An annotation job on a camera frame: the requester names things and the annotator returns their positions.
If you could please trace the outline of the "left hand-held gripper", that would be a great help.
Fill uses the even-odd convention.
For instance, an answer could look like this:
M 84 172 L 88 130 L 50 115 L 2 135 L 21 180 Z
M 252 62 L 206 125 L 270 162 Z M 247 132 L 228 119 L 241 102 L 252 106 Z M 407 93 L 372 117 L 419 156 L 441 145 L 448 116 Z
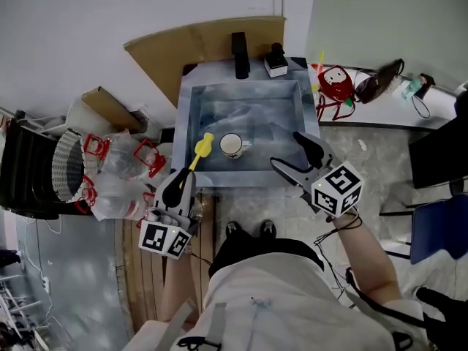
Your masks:
M 192 237 L 197 235 L 199 221 L 192 217 L 196 176 L 188 167 L 171 173 L 156 189 L 154 195 L 145 195 L 146 212 L 139 222 L 138 246 L 147 252 L 178 260 L 186 251 Z M 178 220 L 179 226 L 169 226 L 147 220 L 148 212 L 157 209 Z

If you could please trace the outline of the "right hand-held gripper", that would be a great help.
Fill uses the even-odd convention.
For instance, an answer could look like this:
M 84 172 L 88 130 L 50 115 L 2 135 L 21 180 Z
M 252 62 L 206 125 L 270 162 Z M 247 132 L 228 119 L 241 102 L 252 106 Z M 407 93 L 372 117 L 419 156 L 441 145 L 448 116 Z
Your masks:
M 293 132 L 296 142 L 304 149 L 312 167 L 326 167 L 333 161 L 333 151 L 324 141 L 306 132 Z M 310 194 L 311 204 L 329 216 L 339 217 L 361 198 L 364 180 L 355 167 L 344 161 L 310 184 L 312 167 L 301 169 L 283 159 L 271 157 L 273 170 L 293 186 L 304 188 Z

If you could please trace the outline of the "person's left hand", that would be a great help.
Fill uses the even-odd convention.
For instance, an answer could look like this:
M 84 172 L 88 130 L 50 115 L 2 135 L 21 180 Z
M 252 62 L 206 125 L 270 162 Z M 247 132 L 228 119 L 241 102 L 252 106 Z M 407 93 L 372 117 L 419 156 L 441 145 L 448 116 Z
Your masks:
M 150 222 L 160 222 L 169 226 L 179 226 L 179 222 L 177 219 L 168 214 L 164 214 L 157 209 L 153 209 L 148 212 L 147 220 Z

